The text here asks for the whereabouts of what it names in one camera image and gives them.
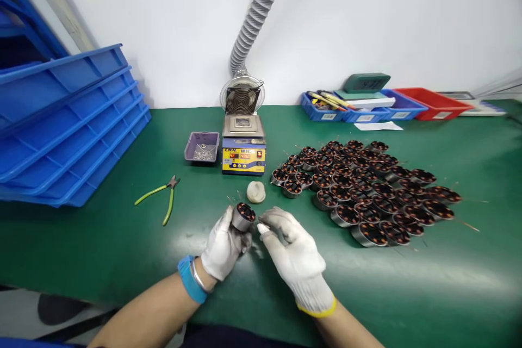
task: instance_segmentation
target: green-handled pliers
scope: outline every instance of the green-handled pliers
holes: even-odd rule
[[[174,202],[174,187],[179,182],[179,179],[176,180],[176,176],[173,176],[169,183],[167,185],[163,185],[162,187],[159,187],[158,189],[151,190],[149,193],[144,194],[139,199],[136,200],[134,205],[138,205],[140,202],[142,202],[144,199],[149,197],[151,194],[157,193],[160,190],[170,188],[170,200],[169,200],[169,209],[167,210],[167,214],[165,215],[165,219],[163,220],[163,225],[165,226],[170,218],[170,213],[172,212],[172,203]]]

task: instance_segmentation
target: white wall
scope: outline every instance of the white wall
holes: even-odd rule
[[[219,105],[250,0],[69,0],[99,46],[123,43],[157,108]],[[522,0],[276,0],[247,60],[265,104],[356,72],[473,91],[520,68]]]

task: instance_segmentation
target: yellow-handled tool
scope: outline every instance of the yellow-handled tool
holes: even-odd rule
[[[346,111],[345,108],[339,106],[339,105],[336,104],[335,102],[332,102],[332,101],[330,101],[330,100],[327,99],[327,98],[324,98],[324,97],[322,97],[322,96],[320,96],[320,95],[317,95],[316,93],[314,93],[314,92],[312,92],[312,91],[307,91],[306,93],[307,93],[309,96],[314,97],[315,99],[319,99],[320,101],[323,101],[323,102],[325,102],[326,104],[329,104],[329,105],[330,105],[334,110],[336,109],[336,110],[340,110],[340,111]]]
[[[333,94],[330,94],[327,91],[319,91],[319,93],[322,96],[324,96],[324,98],[328,99],[329,101],[335,102],[338,105],[341,105],[341,106],[344,106],[344,107],[347,107],[347,108],[350,108],[350,109],[354,109],[354,107],[352,105],[350,105],[346,101],[343,101],[341,98],[338,98],[338,97],[336,97]]]
[[[151,190],[149,193],[144,194],[143,196],[141,196],[139,199],[136,200],[134,205],[138,205],[140,202],[142,202],[144,199],[146,199],[150,195],[153,195],[154,193],[157,193],[166,188],[170,188],[169,208],[167,210],[167,214],[165,215],[165,219],[163,219],[163,225],[165,226],[168,223],[170,214],[172,212],[172,204],[174,203],[174,187],[177,185],[178,182],[179,182],[179,179],[176,180],[176,176],[173,176],[167,185],[160,186],[159,188],[156,188],[154,190]]]

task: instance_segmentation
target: human hand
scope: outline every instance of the human hand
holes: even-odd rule
[[[273,207],[259,218],[257,229],[279,275],[295,296],[297,307],[314,317],[328,316],[335,310],[336,300],[322,277],[326,263],[315,241],[295,217]],[[284,246],[270,227],[281,230],[288,242]]]
[[[210,232],[207,248],[201,254],[203,268],[219,281],[228,276],[239,255],[252,245],[252,234],[239,232],[231,226],[231,221],[232,206],[228,206]]]

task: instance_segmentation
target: green workbench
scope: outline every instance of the green workbench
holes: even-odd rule
[[[519,115],[521,106],[505,103]],[[337,298],[388,348],[514,346],[522,310],[522,126],[505,118],[400,122],[402,132],[361,132],[347,123],[312,122],[301,107],[264,106],[266,200],[315,238]],[[210,229],[257,177],[225,176],[219,165],[184,160],[191,131],[221,132],[221,108],[153,110],[152,121],[83,208],[0,204],[0,283],[103,305],[123,306],[176,271],[180,258],[200,254]],[[426,230],[427,247],[362,248],[312,193],[295,200],[269,185],[270,172],[298,152],[335,139],[382,140],[405,167],[432,171],[439,184],[465,198],[459,221]],[[168,191],[134,206],[145,192],[176,186],[174,209],[161,222]],[[321,345],[312,320],[300,313],[257,234],[192,319],[225,324],[293,343]]]

